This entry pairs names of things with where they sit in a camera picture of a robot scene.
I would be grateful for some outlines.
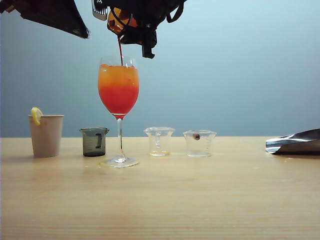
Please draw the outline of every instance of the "dark gray measuring cup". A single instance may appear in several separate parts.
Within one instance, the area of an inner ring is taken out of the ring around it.
[[[98,157],[106,154],[106,127],[81,128],[83,155],[86,157]]]

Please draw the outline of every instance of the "cup handle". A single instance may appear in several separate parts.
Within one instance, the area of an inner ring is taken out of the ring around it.
[[[155,146],[157,149],[161,148],[160,146],[160,136],[161,136],[161,132],[157,131],[155,133]]]
[[[101,148],[101,143],[102,143],[102,136],[100,133],[96,133],[95,134],[96,136],[98,136],[98,143],[97,145],[95,146],[96,149],[100,149]]]

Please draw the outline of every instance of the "pouring liquid stream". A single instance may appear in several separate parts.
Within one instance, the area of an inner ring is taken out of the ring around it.
[[[122,47],[121,47],[120,37],[121,37],[120,35],[117,36],[118,45],[119,45],[119,51],[120,51],[121,66],[123,67],[124,66],[124,58],[123,58],[123,55],[122,55]]]

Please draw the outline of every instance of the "clear plastic measuring cup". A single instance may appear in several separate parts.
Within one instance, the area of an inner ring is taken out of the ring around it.
[[[189,130],[183,133],[187,145],[187,155],[190,157],[211,156],[212,140],[217,135],[210,130]]]
[[[144,132],[149,139],[149,154],[151,156],[165,156],[170,154],[170,137],[175,131],[172,127],[148,127]]]

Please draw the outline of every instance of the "wine glass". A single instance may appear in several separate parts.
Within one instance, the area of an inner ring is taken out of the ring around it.
[[[118,154],[101,162],[100,166],[123,168],[138,164],[136,159],[125,155],[122,144],[124,117],[133,108],[139,95],[139,76],[133,59],[122,56],[121,61],[117,61],[112,57],[102,57],[98,91],[102,103],[117,121],[118,132]]]

